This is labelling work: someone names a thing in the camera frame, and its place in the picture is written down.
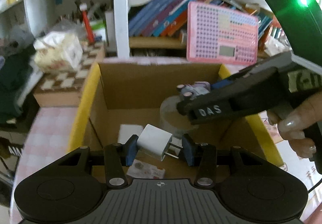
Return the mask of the person's right hand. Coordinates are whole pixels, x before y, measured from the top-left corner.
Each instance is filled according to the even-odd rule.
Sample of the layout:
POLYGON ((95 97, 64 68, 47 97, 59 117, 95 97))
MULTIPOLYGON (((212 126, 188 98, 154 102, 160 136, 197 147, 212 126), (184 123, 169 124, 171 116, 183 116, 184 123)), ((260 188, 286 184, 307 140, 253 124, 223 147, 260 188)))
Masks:
POLYGON ((321 92, 315 93, 294 109, 285 119, 280 119, 271 109, 267 111, 270 125, 277 125, 280 136, 301 158, 312 158, 317 152, 315 142, 306 137, 304 129, 321 121, 321 92))

